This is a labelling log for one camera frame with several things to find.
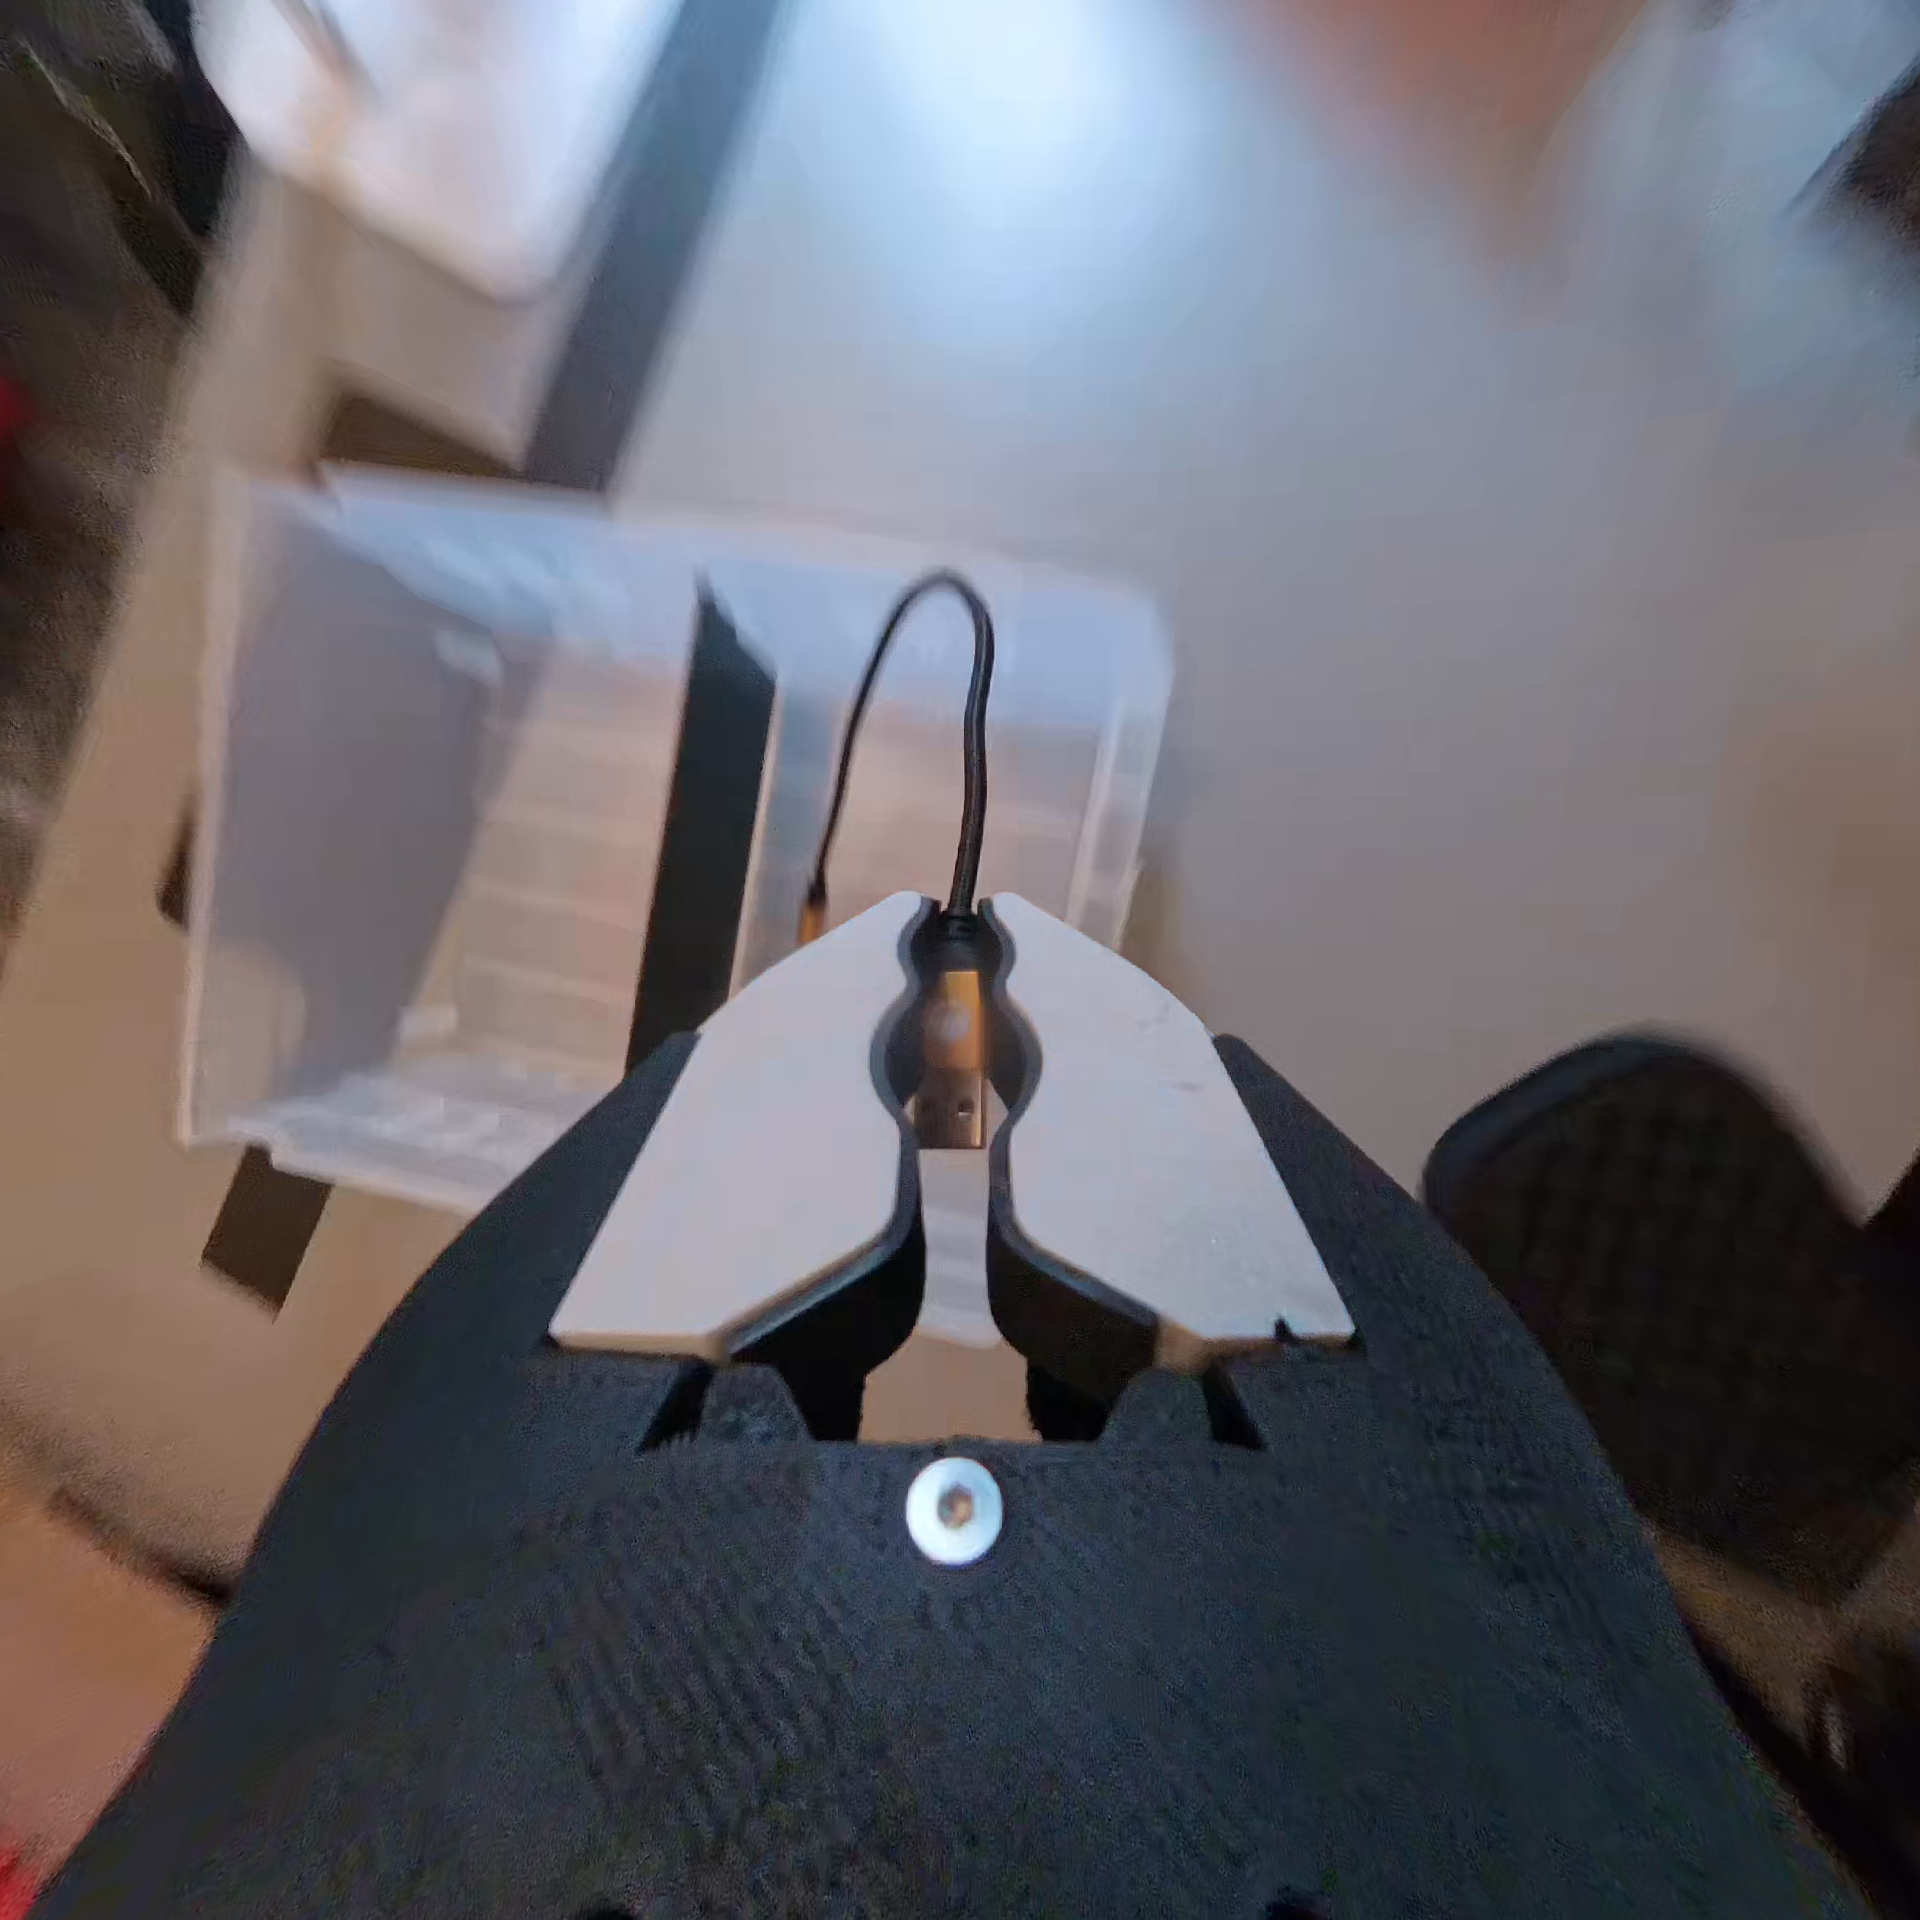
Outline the black bin divider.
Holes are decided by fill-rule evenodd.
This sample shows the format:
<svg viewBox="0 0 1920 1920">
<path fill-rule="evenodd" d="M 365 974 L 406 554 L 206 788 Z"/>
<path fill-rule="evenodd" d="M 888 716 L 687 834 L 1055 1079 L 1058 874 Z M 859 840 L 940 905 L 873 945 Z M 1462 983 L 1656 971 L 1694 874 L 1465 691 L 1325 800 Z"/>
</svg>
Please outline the black bin divider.
<svg viewBox="0 0 1920 1920">
<path fill-rule="evenodd" d="M 730 997 L 774 713 L 776 677 L 699 582 L 627 1067 Z"/>
</svg>

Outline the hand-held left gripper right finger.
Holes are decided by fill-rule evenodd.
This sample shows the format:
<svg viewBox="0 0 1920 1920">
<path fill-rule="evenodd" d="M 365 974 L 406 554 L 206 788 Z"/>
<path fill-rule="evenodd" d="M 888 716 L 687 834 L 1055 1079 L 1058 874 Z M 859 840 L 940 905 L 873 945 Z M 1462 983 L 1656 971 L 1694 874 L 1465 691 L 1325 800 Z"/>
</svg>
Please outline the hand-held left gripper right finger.
<svg viewBox="0 0 1920 1920">
<path fill-rule="evenodd" d="M 1146 1373 L 1201 1378 L 1356 1316 L 1211 1030 L 1117 949 L 1020 895 L 997 945 L 986 1292 L 1001 1339 L 1109 1415 Z"/>
</svg>

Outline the clear plastic bin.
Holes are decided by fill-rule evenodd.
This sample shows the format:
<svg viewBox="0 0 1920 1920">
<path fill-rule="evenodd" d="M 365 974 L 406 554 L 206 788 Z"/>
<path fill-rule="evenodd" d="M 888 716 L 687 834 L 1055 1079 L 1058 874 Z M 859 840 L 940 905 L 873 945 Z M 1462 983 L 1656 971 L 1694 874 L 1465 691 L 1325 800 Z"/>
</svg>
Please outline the clear plastic bin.
<svg viewBox="0 0 1920 1920">
<path fill-rule="evenodd" d="M 627 1067 L 697 588 L 776 677 L 737 997 L 798 946 L 890 604 L 997 623 L 981 893 L 1117 946 L 1172 700 L 1122 582 L 378 467 L 222 473 L 175 1140 L 472 1214 Z"/>
</svg>

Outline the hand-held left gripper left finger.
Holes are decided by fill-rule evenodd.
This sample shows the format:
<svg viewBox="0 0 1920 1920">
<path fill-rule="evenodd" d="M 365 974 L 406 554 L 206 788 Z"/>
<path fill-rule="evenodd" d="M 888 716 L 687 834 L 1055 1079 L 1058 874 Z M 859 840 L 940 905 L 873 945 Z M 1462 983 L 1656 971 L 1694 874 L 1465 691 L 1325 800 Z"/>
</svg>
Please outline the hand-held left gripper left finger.
<svg viewBox="0 0 1920 1920">
<path fill-rule="evenodd" d="M 761 1366 L 812 1437 L 859 1437 L 925 1307 L 920 1146 L 890 1045 L 928 901 L 881 899 L 699 1030 L 548 1339 Z"/>
</svg>

